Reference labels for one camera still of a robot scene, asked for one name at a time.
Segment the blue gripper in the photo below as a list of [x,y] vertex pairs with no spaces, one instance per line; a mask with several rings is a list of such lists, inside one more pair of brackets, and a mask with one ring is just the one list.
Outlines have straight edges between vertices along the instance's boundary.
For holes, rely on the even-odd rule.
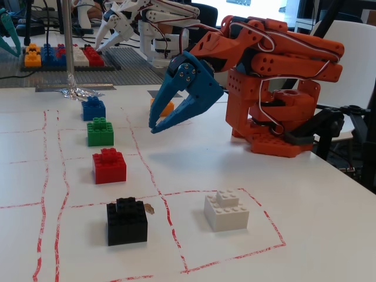
[[[157,123],[160,115],[178,91],[186,91],[187,98]],[[214,72],[203,59],[197,59],[188,52],[171,60],[164,81],[155,97],[149,115],[152,133],[162,132],[211,108],[224,94],[214,79]]]

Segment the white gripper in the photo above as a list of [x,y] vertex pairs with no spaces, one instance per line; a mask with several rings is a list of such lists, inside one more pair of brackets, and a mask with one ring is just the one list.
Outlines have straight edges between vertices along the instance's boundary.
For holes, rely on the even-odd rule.
[[[128,41],[134,34],[133,21],[138,11],[138,1],[123,1],[118,4],[116,1],[104,4],[105,13],[101,26],[96,35],[96,50],[104,51],[117,43]],[[105,35],[111,30],[109,39],[102,43]]]

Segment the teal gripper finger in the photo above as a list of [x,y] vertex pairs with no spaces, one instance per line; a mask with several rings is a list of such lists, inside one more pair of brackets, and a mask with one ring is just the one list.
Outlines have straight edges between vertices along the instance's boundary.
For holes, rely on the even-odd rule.
[[19,40],[16,28],[12,22],[11,16],[7,11],[1,11],[1,37],[10,37],[15,44],[14,53],[10,53],[13,56],[19,57],[21,55],[21,42]]
[[14,50],[4,41],[3,37],[0,37],[0,48],[9,53],[14,53]]

